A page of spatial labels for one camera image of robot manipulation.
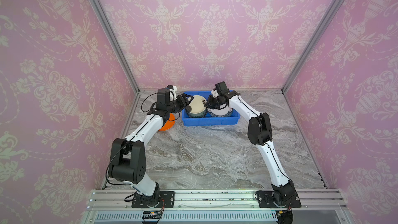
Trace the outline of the cream plate with dark spot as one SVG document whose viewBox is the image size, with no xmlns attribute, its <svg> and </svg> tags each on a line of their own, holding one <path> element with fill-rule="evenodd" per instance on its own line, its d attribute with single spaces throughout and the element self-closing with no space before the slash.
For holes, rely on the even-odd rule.
<svg viewBox="0 0 398 224">
<path fill-rule="evenodd" d="M 186 107 L 187 113 L 198 115 L 206 110 L 207 100 L 201 95 L 194 95 L 193 100 Z"/>
</svg>

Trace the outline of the green rimmed plate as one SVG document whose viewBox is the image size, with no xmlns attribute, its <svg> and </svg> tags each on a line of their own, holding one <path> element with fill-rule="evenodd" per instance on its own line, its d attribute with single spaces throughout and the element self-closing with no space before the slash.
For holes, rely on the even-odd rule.
<svg viewBox="0 0 398 224">
<path fill-rule="evenodd" d="M 211 117 L 230 117 L 233 113 L 233 108 L 227 106 L 223 109 L 217 110 L 217 109 L 210 109 L 207 108 L 208 113 L 210 114 Z"/>
</svg>

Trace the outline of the orange plate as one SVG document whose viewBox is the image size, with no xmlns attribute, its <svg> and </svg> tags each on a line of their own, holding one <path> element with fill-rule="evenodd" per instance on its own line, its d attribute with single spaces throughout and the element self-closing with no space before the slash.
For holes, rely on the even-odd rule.
<svg viewBox="0 0 398 224">
<path fill-rule="evenodd" d="M 173 113 L 170 113 L 170 117 L 168 121 L 164 124 L 164 126 L 159 131 L 167 131 L 171 129 L 175 124 L 176 117 Z"/>
</svg>

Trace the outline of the teal blue floral plate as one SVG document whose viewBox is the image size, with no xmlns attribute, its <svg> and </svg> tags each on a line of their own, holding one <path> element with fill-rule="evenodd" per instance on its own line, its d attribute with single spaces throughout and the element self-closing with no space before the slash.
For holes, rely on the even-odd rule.
<svg viewBox="0 0 398 224">
<path fill-rule="evenodd" d="M 206 116 L 206 114 L 207 114 L 207 112 L 201 112 L 201 113 L 190 113 L 190 112 L 187 112 L 187 115 L 190 117 L 190 118 L 203 118 L 203 117 L 205 117 Z"/>
</svg>

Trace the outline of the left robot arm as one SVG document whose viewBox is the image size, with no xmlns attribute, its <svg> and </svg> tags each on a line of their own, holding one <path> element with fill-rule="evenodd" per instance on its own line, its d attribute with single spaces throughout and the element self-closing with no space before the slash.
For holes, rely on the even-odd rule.
<svg viewBox="0 0 398 224">
<path fill-rule="evenodd" d="M 118 185 L 130 185 L 135 189 L 132 202 L 149 208 L 162 207 L 159 184 L 146 173 L 145 147 L 152 137 L 165 126 L 171 114 L 179 114 L 189 107 L 194 96 L 176 93 L 175 86 L 159 89 L 157 100 L 146 112 L 143 123 L 125 138 L 117 138 L 112 143 L 110 161 L 106 169 L 107 182 L 110 178 Z"/>
</svg>

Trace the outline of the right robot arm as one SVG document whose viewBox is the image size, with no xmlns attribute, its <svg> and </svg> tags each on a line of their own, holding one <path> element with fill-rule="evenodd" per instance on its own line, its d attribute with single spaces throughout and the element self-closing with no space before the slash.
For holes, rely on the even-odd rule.
<svg viewBox="0 0 398 224">
<path fill-rule="evenodd" d="M 248 122 L 247 136 L 259 150 L 271 177 L 273 198 L 279 207 L 301 207 L 294 182 L 287 176 L 273 142 L 269 114 L 261 113 L 245 102 L 240 94 L 230 90 L 225 82 L 215 84 L 205 106 L 212 110 L 231 107 Z"/>
</svg>

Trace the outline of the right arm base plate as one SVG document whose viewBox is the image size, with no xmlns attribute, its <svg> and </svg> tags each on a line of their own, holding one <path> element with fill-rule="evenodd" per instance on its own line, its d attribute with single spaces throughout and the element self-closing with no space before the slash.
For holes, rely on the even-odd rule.
<svg viewBox="0 0 398 224">
<path fill-rule="evenodd" d="M 259 190 L 255 193 L 260 208 L 301 208 L 302 204 L 297 192 L 291 196 L 283 196 L 276 191 Z"/>
</svg>

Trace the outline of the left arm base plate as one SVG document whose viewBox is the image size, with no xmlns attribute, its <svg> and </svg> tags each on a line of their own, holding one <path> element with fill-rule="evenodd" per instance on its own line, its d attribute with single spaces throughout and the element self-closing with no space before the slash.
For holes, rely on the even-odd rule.
<svg viewBox="0 0 398 224">
<path fill-rule="evenodd" d="M 175 200 L 174 191 L 160 191 L 154 193 L 154 196 L 147 197 L 135 193 L 132 199 L 132 208 L 173 208 Z"/>
</svg>

